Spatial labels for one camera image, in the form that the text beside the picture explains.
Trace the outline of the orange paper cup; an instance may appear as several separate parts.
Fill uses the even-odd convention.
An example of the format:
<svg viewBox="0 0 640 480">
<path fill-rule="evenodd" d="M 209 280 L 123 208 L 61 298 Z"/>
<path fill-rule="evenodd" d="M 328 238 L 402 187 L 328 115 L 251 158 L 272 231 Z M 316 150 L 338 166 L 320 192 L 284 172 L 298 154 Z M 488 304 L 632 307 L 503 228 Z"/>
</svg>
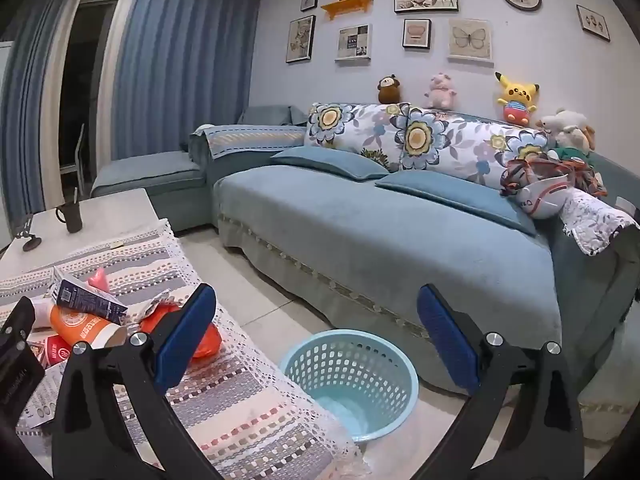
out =
<svg viewBox="0 0 640 480">
<path fill-rule="evenodd" d="M 52 328 L 71 346 L 85 341 L 93 349 L 119 346 L 127 335 L 125 327 L 90 313 L 54 306 L 50 312 Z"/>
</svg>

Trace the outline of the orange snack packet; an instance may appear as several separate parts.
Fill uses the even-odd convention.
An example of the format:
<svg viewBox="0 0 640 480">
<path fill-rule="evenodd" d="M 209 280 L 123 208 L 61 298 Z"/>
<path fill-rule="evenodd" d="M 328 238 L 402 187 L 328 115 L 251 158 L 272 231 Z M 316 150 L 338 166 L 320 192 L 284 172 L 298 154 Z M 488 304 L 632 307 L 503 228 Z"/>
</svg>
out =
<svg viewBox="0 0 640 480">
<path fill-rule="evenodd" d="M 169 313 L 179 312 L 180 304 L 175 301 L 163 300 L 146 312 L 139 321 L 140 330 L 147 334 L 152 333 L 157 328 L 160 321 Z M 213 358 L 220 351 L 222 346 L 222 337 L 217 326 L 213 322 L 199 328 L 196 332 L 198 344 L 195 346 L 191 361 L 202 362 L 205 359 Z"/>
</svg>

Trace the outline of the dark blue milk carton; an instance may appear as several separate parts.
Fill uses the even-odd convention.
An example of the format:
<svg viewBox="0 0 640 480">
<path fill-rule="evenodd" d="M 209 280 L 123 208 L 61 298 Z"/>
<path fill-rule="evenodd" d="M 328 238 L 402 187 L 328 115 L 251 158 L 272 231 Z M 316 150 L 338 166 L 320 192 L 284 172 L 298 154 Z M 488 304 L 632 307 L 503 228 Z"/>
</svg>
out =
<svg viewBox="0 0 640 480">
<path fill-rule="evenodd" d="M 99 290 L 73 275 L 53 268 L 53 298 L 61 307 L 80 313 L 89 313 L 122 325 L 128 308 L 108 292 Z"/>
</svg>

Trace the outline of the light blue waste basket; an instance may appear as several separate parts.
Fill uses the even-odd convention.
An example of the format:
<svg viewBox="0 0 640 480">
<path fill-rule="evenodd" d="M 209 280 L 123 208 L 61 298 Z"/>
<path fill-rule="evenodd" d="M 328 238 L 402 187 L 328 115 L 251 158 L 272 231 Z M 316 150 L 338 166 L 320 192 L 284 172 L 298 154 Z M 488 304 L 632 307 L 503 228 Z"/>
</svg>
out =
<svg viewBox="0 0 640 480">
<path fill-rule="evenodd" d="M 326 330 L 292 348 L 280 370 L 334 415 L 356 443 L 391 434 L 419 396 L 418 374 L 389 341 L 361 330 Z"/>
</svg>

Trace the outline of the black mug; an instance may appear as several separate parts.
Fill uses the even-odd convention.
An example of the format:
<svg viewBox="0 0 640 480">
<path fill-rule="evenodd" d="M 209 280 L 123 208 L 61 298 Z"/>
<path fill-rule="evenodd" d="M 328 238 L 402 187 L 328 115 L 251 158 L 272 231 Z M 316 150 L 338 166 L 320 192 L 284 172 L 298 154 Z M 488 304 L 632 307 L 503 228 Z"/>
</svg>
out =
<svg viewBox="0 0 640 480">
<path fill-rule="evenodd" d="M 66 226 L 66 230 L 70 234 L 75 234 L 82 230 L 84 224 L 81 219 L 78 188 L 74 189 L 74 195 L 70 202 L 55 208 L 55 217 Z"/>
</svg>

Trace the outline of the blue seat cushion right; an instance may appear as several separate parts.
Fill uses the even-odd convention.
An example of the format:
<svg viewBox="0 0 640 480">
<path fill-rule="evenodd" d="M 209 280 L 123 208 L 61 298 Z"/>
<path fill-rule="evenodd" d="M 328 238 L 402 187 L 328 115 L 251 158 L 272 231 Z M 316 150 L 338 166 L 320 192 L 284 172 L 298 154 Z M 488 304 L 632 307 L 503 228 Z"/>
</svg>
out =
<svg viewBox="0 0 640 480">
<path fill-rule="evenodd" d="M 376 180 L 375 185 L 474 214 L 530 236 L 537 234 L 533 220 L 497 190 L 448 174 L 422 170 L 398 171 Z"/>
</svg>

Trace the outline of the blue sofa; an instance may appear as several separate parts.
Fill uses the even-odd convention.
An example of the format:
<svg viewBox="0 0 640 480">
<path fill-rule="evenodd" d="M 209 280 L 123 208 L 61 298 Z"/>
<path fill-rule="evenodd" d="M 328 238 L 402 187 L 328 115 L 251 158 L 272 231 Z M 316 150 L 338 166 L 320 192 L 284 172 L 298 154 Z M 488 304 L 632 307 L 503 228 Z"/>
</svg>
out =
<svg viewBox="0 0 640 480">
<path fill-rule="evenodd" d="M 530 236 L 425 198 L 319 170 L 277 165 L 294 125 L 205 125 L 179 151 L 108 164 L 93 196 L 142 188 L 179 231 L 210 224 L 267 278 L 337 328 L 381 336 L 430 387 L 456 393 L 416 314 L 434 284 L 451 307 L 512 344 L 562 344 L 585 435 L 617 438 L 639 402 L 639 231 L 585 255 L 557 216 Z"/>
</svg>

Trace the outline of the white sheep plush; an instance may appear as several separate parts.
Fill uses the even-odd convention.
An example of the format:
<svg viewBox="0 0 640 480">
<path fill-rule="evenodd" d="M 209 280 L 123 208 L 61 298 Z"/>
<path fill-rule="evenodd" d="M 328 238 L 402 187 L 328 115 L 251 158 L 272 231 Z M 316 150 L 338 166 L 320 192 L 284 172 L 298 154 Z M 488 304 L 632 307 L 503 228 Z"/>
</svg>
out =
<svg viewBox="0 0 640 480">
<path fill-rule="evenodd" d="M 554 115 L 541 117 L 535 122 L 538 128 L 549 133 L 557 146 L 578 148 L 585 154 L 596 149 L 596 130 L 584 114 L 559 108 Z"/>
</svg>

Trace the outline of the floral back cushion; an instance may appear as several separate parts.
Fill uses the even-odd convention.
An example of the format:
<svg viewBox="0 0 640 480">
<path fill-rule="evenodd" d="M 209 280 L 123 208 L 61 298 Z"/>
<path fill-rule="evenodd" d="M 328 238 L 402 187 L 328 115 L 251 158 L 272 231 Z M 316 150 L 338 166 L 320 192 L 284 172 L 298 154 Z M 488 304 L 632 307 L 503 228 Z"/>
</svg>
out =
<svg viewBox="0 0 640 480">
<path fill-rule="evenodd" d="M 399 170 L 433 170 L 498 188 L 509 162 L 548 150 L 538 130 L 412 105 L 316 103 L 304 143 L 355 153 Z"/>
</svg>

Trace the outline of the brown monkey plush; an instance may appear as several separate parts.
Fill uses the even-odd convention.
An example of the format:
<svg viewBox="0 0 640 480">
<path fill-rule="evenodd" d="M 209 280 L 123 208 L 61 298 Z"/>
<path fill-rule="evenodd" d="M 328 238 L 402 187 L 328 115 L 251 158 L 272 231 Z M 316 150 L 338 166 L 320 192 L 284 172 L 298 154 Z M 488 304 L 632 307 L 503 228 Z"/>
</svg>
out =
<svg viewBox="0 0 640 480">
<path fill-rule="evenodd" d="M 378 82 L 378 102 L 381 104 L 395 104 L 400 101 L 400 81 L 394 74 L 383 77 Z"/>
</svg>

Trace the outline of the blue curtain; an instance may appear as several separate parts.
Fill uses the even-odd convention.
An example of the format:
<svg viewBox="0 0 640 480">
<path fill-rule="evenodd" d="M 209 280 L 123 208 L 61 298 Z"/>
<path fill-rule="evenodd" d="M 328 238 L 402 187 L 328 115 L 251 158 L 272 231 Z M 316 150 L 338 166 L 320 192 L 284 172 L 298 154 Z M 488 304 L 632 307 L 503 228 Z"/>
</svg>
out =
<svg viewBox="0 0 640 480">
<path fill-rule="evenodd" d="M 11 223 L 44 208 L 40 154 L 46 63 L 68 0 L 1 5 L 13 48 L 1 86 L 1 184 Z M 111 167 L 173 151 L 204 122 L 248 103 L 260 0 L 134 0 L 115 64 Z"/>
</svg>

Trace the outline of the butterfly picture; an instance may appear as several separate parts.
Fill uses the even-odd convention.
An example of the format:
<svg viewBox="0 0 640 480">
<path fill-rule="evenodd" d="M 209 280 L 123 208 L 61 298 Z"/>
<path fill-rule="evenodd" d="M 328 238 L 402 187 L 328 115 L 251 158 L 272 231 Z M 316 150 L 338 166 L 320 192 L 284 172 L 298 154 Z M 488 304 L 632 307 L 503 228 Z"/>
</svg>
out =
<svg viewBox="0 0 640 480">
<path fill-rule="evenodd" d="M 448 22 L 448 58 L 455 61 L 491 65 L 492 27 L 475 18 L 450 18 Z"/>
</svg>

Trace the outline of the collage picture canvas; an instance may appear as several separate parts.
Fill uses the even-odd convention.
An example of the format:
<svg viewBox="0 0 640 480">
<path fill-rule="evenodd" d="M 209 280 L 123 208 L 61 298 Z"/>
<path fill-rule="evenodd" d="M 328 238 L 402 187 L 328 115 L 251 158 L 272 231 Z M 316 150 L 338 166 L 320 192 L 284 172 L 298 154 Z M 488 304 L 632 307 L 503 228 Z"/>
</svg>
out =
<svg viewBox="0 0 640 480">
<path fill-rule="evenodd" d="M 344 27 L 338 31 L 336 62 L 369 62 L 370 59 L 370 24 Z"/>
</svg>

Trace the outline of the right small picture frame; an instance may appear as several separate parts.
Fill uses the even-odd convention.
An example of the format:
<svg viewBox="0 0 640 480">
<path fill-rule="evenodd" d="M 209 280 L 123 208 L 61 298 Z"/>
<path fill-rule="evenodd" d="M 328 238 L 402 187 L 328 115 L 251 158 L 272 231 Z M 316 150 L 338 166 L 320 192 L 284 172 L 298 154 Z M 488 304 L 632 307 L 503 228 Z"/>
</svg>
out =
<svg viewBox="0 0 640 480">
<path fill-rule="evenodd" d="M 607 42 L 611 41 L 608 24 L 606 24 L 603 15 L 588 9 L 585 6 L 581 6 L 580 4 L 576 6 L 576 10 L 580 26 L 582 26 L 582 30 L 584 32 L 590 32 L 590 34 L 598 36 Z"/>
</svg>

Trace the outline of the orange wall shelf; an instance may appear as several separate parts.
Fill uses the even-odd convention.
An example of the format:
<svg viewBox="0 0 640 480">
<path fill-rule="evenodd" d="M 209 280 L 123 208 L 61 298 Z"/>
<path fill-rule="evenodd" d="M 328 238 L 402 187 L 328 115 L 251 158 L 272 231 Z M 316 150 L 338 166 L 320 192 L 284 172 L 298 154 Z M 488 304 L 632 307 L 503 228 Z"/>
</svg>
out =
<svg viewBox="0 0 640 480">
<path fill-rule="evenodd" d="M 321 9 L 325 10 L 329 20 L 333 21 L 337 15 L 352 12 L 367 12 L 372 3 L 373 0 L 336 0 L 324 4 Z"/>
</svg>

